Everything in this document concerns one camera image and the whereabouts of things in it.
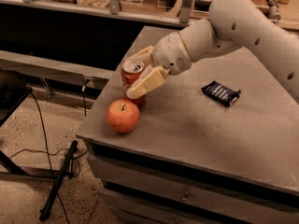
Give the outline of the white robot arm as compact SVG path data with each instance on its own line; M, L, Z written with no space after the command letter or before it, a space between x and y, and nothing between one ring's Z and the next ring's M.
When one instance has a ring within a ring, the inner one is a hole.
M161 38L133 55L146 62L140 77L126 91L139 98L162 86L202 59L219 57L241 47L250 50L290 96L299 99L299 40L268 20L251 0L213 0L209 18Z

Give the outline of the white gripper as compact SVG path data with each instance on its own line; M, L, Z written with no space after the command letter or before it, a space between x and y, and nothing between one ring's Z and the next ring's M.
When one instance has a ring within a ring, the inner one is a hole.
M168 74L178 75L192 66L191 58L179 33L163 37L155 47L145 47L130 56L126 62L147 66L127 90L126 95L130 99L137 99L159 88L166 82Z

